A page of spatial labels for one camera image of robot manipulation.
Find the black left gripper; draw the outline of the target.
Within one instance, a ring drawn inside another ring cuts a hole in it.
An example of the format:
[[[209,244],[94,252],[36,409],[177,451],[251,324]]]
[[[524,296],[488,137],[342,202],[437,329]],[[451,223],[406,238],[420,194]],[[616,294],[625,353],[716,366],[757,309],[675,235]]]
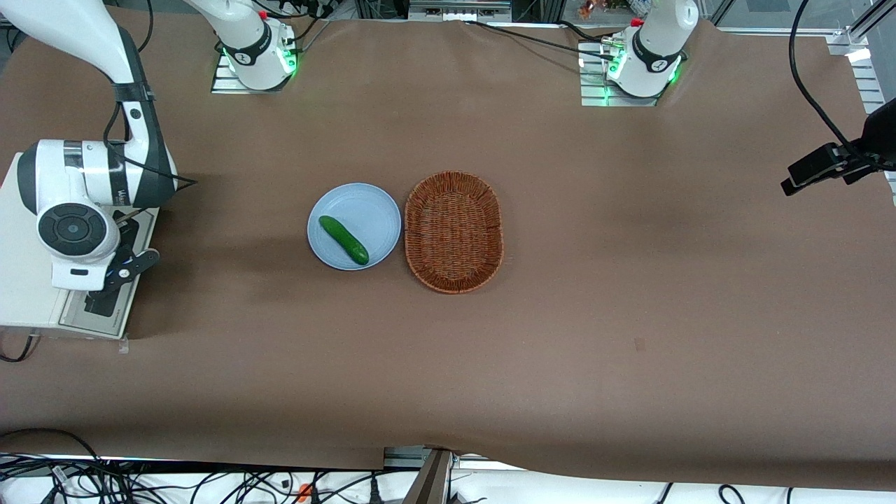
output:
[[[841,179],[850,185],[874,170],[893,170],[895,164],[895,99],[865,118],[861,134],[861,154],[868,163],[848,157],[843,160],[839,146],[826,143],[801,157],[788,168],[788,177],[780,182],[787,197],[823,181]]]

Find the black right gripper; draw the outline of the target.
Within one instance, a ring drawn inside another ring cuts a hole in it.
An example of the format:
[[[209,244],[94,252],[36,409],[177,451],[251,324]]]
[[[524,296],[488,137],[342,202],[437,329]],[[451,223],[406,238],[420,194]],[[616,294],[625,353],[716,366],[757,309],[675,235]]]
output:
[[[104,291],[117,291],[123,285],[137,280],[138,275],[153,268],[160,261],[156,249],[134,254],[134,243],[122,240],[116,249],[104,278]]]

